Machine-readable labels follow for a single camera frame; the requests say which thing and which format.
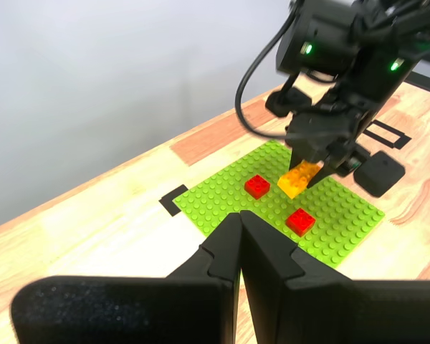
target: white wall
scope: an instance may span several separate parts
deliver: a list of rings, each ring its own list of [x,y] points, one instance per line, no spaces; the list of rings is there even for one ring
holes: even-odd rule
[[[232,108],[287,11],[288,0],[0,0],[0,224]],[[244,99],[283,81],[272,54]]]

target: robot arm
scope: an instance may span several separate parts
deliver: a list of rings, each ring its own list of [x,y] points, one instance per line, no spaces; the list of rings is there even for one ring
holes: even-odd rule
[[[269,135],[249,126],[240,97],[251,73],[280,39],[277,69],[289,79],[269,96],[266,106],[277,117],[293,117],[286,135]],[[382,196],[404,175],[404,167],[384,152],[371,156],[356,140],[429,53],[430,1],[357,0],[348,6],[333,0],[297,0],[241,81],[237,115],[253,133],[285,140],[293,149],[290,168],[302,160],[322,161],[309,187],[330,174],[354,172],[368,193]],[[293,87],[301,72],[334,87],[312,105]]]

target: orange lego brick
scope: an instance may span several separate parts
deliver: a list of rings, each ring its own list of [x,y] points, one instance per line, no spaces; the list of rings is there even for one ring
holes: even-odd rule
[[[310,180],[314,178],[319,170],[319,165],[303,161],[280,177],[277,185],[287,196],[293,199],[306,189]]]

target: wooden table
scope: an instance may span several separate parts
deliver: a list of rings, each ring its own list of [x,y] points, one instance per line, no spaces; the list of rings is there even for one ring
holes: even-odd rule
[[[300,78],[318,99],[325,91]],[[264,109],[266,95],[245,104],[251,122],[282,132],[287,120]],[[385,220],[338,267],[355,279],[430,279],[430,93],[403,84],[378,119],[412,137],[402,150],[362,136],[372,152],[387,151],[406,176],[383,198],[346,186],[386,212]],[[25,284],[54,274],[164,277],[204,240],[183,213],[171,217],[158,200],[189,188],[264,140],[228,111],[147,153],[0,226],[0,343],[15,343],[9,305]],[[245,289],[239,296],[238,343],[255,343]]]

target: green lego baseplate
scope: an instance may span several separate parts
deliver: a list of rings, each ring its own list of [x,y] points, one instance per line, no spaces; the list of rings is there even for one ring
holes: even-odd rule
[[[253,211],[307,253],[337,267],[385,214],[331,177],[290,199],[277,186],[279,177],[288,172],[290,156],[289,148],[269,141],[174,202],[205,236],[229,213]],[[244,190],[245,182],[257,174],[271,184],[269,192],[258,200]],[[315,218],[313,228],[302,237],[285,224],[299,208]]]

